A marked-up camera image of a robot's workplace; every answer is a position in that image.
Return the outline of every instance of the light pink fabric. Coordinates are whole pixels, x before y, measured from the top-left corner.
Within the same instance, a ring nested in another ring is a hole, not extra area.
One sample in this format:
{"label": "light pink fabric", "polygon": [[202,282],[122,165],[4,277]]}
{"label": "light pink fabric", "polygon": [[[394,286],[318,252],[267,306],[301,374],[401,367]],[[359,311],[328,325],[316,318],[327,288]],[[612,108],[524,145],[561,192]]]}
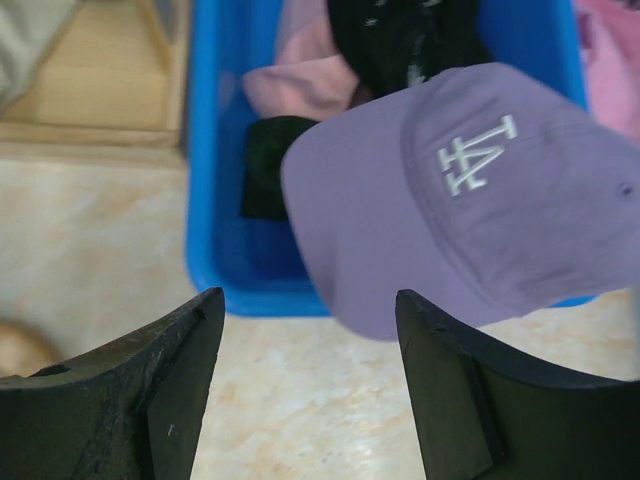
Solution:
{"label": "light pink fabric", "polygon": [[590,110],[640,143],[640,14],[614,0],[577,0]]}
{"label": "light pink fabric", "polygon": [[326,0],[284,0],[278,28],[275,64],[242,79],[258,115],[322,121],[347,110],[359,80],[333,43]]}

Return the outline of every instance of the brown object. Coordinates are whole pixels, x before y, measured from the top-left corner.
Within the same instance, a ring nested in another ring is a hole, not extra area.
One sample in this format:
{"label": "brown object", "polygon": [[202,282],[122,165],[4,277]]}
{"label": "brown object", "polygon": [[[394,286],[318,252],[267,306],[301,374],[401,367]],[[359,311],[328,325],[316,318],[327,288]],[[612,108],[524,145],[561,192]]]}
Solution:
{"label": "brown object", "polygon": [[61,360],[59,352],[35,330],[0,322],[0,377],[28,377]]}
{"label": "brown object", "polygon": [[177,146],[190,17],[190,0],[86,0],[3,112],[0,141]]}

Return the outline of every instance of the black cloth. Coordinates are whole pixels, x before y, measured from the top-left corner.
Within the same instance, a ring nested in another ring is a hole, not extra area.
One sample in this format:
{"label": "black cloth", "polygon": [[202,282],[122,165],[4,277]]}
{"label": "black cloth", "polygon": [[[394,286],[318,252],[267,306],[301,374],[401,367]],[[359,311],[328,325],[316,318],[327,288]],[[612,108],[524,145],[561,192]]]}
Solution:
{"label": "black cloth", "polygon": [[376,98],[492,61],[478,0],[327,0],[336,47]]}
{"label": "black cloth", "polygon": [[291,144],[318,122],[284,115],[263,118],[246,136],[246,173],[240,215],[272,221],[288,220],[280,185],[280,165]]}

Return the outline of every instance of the cap eyelet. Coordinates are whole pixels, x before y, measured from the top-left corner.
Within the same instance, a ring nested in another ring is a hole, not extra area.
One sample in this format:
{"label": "cap eyelet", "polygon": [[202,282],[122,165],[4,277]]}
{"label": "cap eyelet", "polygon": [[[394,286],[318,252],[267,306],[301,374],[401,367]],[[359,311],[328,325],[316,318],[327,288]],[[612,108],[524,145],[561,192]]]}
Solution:
{"label": "cap eyelet", "polygon": [[617,194],[623,200],[632,200],[635,197],[635,188],[628,183],[618,185]]}

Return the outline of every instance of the purple baseball cap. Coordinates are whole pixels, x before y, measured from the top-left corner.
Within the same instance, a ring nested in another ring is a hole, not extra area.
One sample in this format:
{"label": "purple baseball cap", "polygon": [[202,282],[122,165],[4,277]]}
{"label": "purple baseball cap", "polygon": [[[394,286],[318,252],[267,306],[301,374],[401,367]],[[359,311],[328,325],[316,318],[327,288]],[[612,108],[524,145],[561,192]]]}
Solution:
{"label": "purple baseball cap", "polygon": [[281,176],[315,288],[364,336],[397,339],[402,289],[478,327],[640,283],[640,149],[504,64],[318,124]]}

